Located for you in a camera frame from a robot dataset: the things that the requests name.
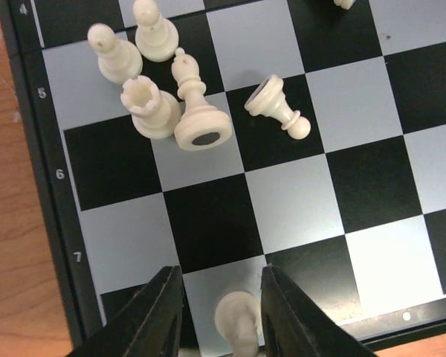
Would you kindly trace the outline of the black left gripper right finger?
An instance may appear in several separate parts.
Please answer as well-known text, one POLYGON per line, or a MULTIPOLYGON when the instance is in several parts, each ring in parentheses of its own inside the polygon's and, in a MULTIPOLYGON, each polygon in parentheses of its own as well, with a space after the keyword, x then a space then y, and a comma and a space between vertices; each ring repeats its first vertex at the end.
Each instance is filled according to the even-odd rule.
POLYGON ((261 315, 267 356, 375 355, 273 265, 262 270, 261 315))

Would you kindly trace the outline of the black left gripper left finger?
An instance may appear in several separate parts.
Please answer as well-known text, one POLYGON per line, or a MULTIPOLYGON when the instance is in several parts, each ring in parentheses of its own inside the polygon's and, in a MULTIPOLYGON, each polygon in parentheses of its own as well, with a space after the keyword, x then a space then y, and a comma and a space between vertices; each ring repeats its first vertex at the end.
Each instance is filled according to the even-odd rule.
POLYGON ((73 356, 177 356, 183 309, 180 266, 163 267, 73 356))

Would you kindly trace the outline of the white knight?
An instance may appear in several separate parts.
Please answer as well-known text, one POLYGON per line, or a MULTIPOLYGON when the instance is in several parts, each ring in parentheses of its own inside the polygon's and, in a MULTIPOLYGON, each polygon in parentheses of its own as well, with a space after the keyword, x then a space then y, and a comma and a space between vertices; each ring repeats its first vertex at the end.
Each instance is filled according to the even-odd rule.
POLYGON ((231 292, 218 303, 214 322, 233 356, 258 356, 262 318, 259 301, 248 292, 231 292))

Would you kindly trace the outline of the black and grey chessboard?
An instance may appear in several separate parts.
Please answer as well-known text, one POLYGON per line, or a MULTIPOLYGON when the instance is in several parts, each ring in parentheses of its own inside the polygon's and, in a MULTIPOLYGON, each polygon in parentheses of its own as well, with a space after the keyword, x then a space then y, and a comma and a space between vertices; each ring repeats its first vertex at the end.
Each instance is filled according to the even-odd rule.
POLYGON ((214 312, 272 264, 373 349, 446 324, 446 1, 160 1, 233 121, 198 152, 151 141, 99 71, 130 1, 0 1, 74 344, 164 266, 183 271, 181 345, 224 356, 214 312), (245 103, 267 77, 311 123, 294 140, 245 103))

